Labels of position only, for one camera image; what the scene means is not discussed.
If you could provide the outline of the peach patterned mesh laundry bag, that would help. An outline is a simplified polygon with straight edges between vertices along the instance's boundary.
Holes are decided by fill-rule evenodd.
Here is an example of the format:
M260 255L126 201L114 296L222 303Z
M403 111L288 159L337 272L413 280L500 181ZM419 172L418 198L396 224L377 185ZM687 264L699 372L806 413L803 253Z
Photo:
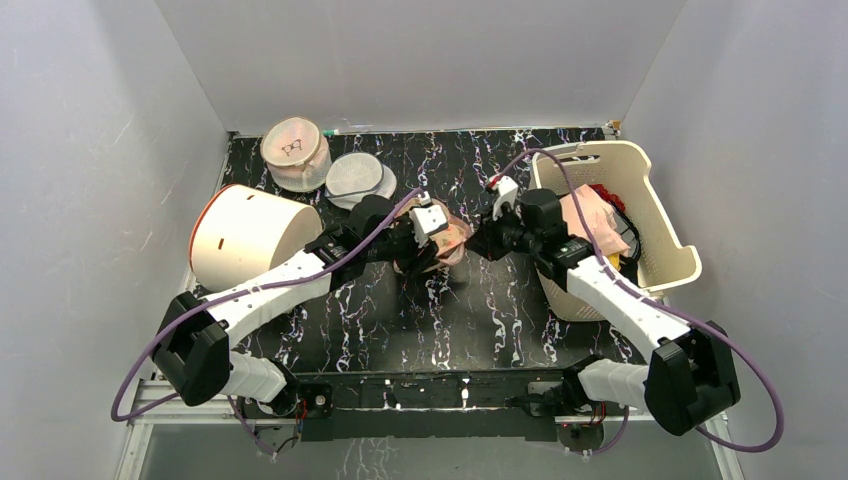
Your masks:
M392 261L392 268L398 274L417 275L436 269L458 264L465 255L465 242L470 236L470 227L451 214L447 207L436 202L448 222L448 226L428 237L428 243L419 246L415 235L415 226L410 218L414 207L403 210L395 216L394 227L409 226L411 231L403 241L402 253Z

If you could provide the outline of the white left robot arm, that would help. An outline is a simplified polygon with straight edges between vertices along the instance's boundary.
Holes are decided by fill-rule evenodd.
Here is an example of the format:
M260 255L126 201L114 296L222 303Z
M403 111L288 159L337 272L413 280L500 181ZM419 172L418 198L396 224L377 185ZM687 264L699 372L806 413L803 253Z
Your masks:
M175 297L150 358L189 407L218 395L251 399L275 416L294 411L299 382L283 364L237 350L271 320L357 279L369 263L417 269L434 260L449 221L425 193L398 205L368 195L281 265L226 291Z

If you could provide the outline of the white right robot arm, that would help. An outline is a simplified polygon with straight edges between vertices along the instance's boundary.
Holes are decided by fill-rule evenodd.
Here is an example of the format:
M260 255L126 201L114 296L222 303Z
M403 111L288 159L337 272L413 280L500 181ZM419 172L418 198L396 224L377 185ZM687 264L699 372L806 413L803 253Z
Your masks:
M563 399L571 411L587 414L612 401L648 411L665 431L681 436L739 402L732 354L717 325L695 328L653 305L597 258L588 240L569 233L553 191L519 197L499 184L490 192L493 204L467 248L489 261L513 252L527 256L540 277L600 313L645 360L632 365L594 356L567 369Z

